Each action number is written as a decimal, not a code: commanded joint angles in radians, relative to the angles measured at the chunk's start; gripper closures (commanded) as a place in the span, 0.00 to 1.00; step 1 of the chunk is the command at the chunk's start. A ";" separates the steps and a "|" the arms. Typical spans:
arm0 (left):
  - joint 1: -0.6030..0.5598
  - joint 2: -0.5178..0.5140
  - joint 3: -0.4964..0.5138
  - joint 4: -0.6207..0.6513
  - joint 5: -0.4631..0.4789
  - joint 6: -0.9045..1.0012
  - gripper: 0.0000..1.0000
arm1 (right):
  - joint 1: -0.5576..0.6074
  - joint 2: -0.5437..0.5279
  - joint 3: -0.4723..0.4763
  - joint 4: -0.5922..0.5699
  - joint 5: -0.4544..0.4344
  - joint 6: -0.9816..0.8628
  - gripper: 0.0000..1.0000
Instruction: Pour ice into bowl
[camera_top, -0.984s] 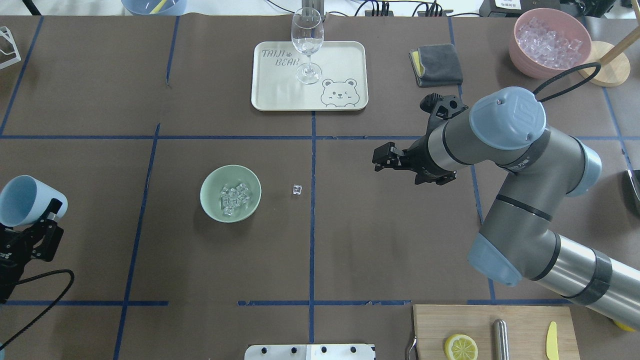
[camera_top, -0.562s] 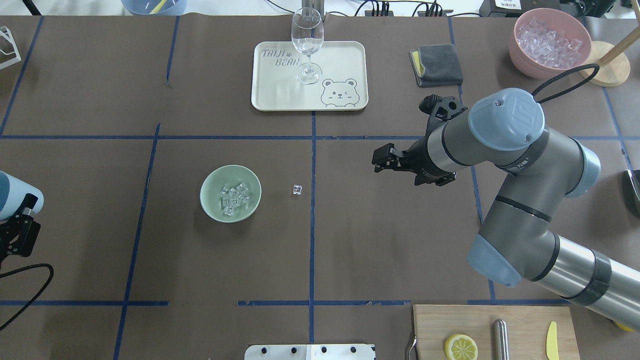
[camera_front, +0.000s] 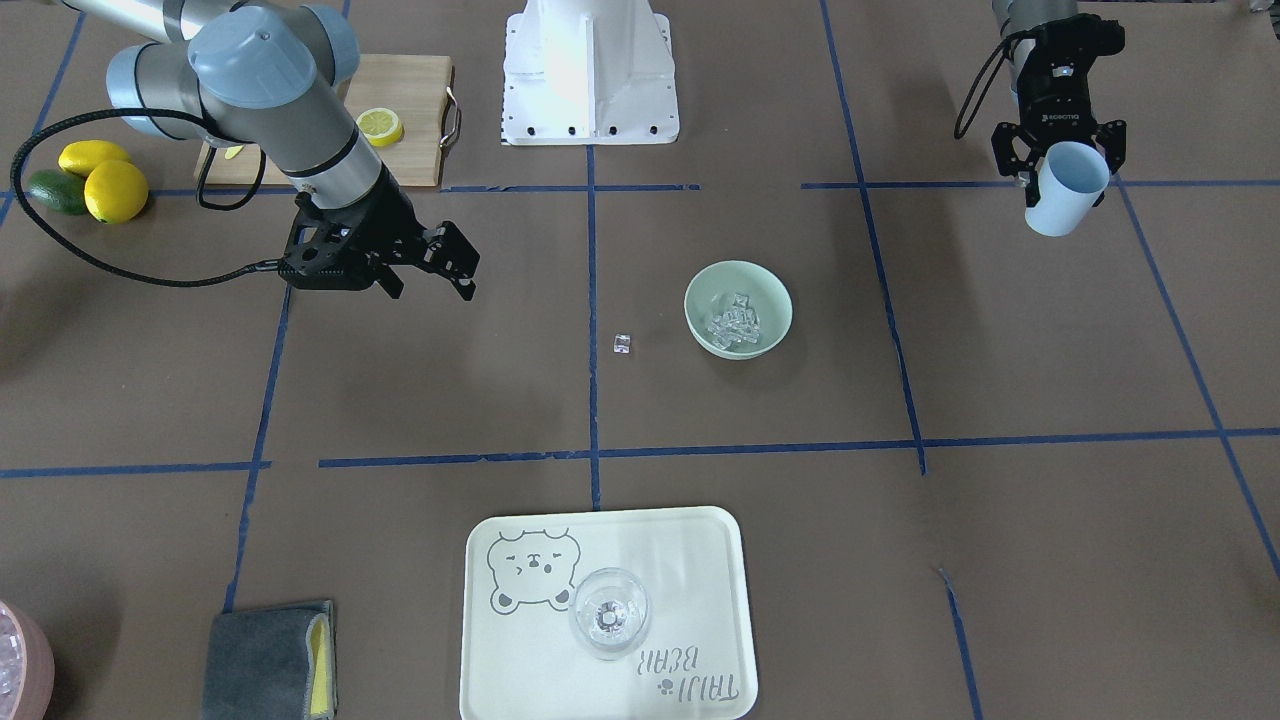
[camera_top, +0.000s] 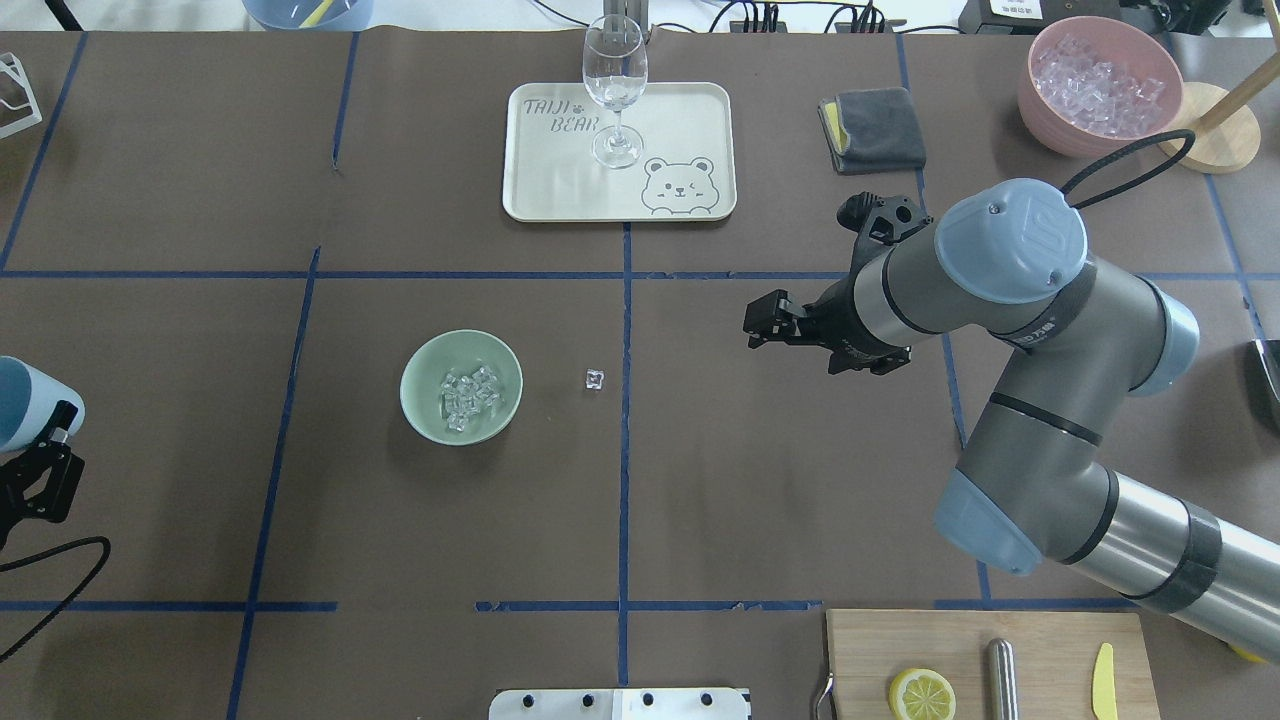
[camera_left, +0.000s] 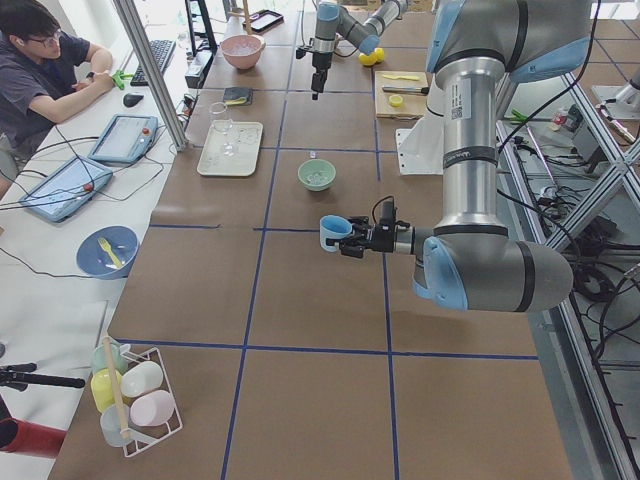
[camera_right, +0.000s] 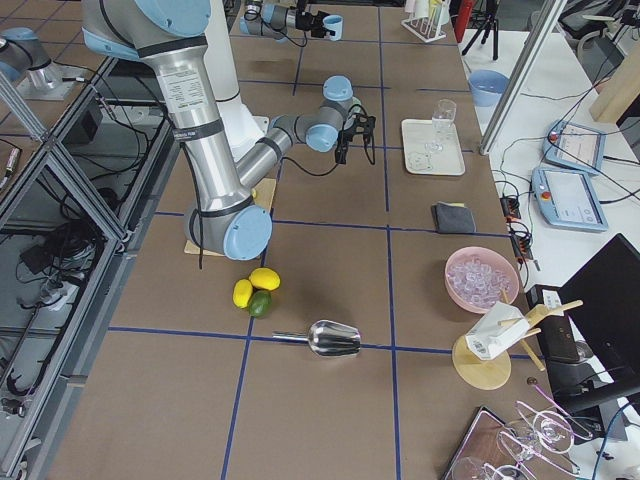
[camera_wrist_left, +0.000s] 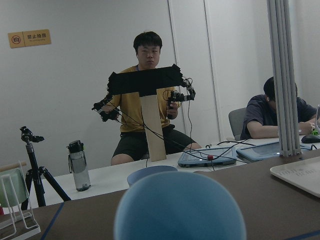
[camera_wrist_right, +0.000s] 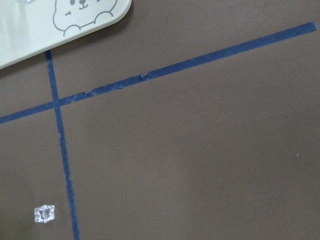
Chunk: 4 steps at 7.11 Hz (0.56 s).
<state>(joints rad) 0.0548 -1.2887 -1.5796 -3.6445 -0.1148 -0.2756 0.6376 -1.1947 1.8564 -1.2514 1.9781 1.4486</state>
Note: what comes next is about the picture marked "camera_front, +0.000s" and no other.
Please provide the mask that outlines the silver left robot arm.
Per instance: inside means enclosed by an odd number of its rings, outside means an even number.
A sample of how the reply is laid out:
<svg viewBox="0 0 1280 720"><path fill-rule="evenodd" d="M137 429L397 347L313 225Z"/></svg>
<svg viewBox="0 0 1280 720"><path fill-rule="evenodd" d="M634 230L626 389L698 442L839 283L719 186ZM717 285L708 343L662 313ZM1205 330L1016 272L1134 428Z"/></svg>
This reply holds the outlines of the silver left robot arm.
<svg viewBox="0 0 1280 720"><path fill-rule="evenodd" d="M1126 158L1125 120L1101 122L1094 114L1088 74L1102 56L1126 45L1117 20L1082 12L1075 1L995 1L1001 44L996 56L1011 67L1018 120L992 133L1001 176L1024 188L1028 208L1041 200L1039 176L1048 151L1064 142L1098 150L1108 181Z"/></svg>

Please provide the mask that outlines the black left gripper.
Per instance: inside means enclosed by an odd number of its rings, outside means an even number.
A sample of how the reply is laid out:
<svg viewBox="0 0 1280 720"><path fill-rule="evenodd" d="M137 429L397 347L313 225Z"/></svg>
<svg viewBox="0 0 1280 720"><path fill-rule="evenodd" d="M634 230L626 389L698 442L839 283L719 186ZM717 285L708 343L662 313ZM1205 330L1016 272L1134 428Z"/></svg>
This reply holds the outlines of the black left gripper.
<svg viewBox="0 0 1280 720"><path fill-rule="evenodd" d="M1038 190L1046 146L1030 131L1093 131L1108 178L1126 159L1128 123L1098 122L1088 73L1114 54L1114 22L1097 14L1014 14L1012 94L1019 124L1000 122L991 136L997 170L1025 191Z"/></svg>

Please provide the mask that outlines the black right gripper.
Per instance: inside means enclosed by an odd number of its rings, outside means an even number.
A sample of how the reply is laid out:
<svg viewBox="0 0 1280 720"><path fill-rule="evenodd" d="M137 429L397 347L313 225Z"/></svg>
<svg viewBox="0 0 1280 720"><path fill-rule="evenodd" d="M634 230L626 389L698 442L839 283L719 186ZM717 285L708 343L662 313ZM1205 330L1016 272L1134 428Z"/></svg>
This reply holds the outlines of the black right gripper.
<svg viewBox="0 0 1280 720"><path fill-rule="evenodd" d="M426 231L396 182L376 182L344 208L321 209L311 193L294 196L297 214L276 273L297 290L362 291L376 283L399 299L396 266L415 266L451 283L470 302L479 251L453 222Z"/></svg>

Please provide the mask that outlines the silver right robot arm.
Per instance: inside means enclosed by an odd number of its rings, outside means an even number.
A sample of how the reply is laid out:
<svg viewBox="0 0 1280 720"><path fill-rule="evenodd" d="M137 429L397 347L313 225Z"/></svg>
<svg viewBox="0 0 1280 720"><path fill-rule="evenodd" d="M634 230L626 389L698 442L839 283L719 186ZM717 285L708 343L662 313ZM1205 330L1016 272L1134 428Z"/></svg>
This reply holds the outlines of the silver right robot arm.
<svg viewBox="0 0 1280 720"><path fill-rule="evenodd" d="M280 258L252 265L298 290L381 287L398 266L475 292L477 250L451 222L426 228L338 96L360 64L349 22L333 6L270 1L73 1L146 44L108 65L110 118L145 133L218 149L255 145L296 188Z"/></svg>

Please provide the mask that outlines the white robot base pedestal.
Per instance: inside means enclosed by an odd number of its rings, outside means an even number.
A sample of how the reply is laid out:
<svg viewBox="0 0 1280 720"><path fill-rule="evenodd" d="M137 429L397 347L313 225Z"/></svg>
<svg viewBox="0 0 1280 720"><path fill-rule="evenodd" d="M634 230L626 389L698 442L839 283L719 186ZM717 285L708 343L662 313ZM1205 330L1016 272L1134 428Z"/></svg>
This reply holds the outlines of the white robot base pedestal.
<svg viewBox="0 0 1280 720"><path fill-rule="evenodd" d="M504 31L508 146L673 143L672 31L648 1L527 1Z"/></svg>

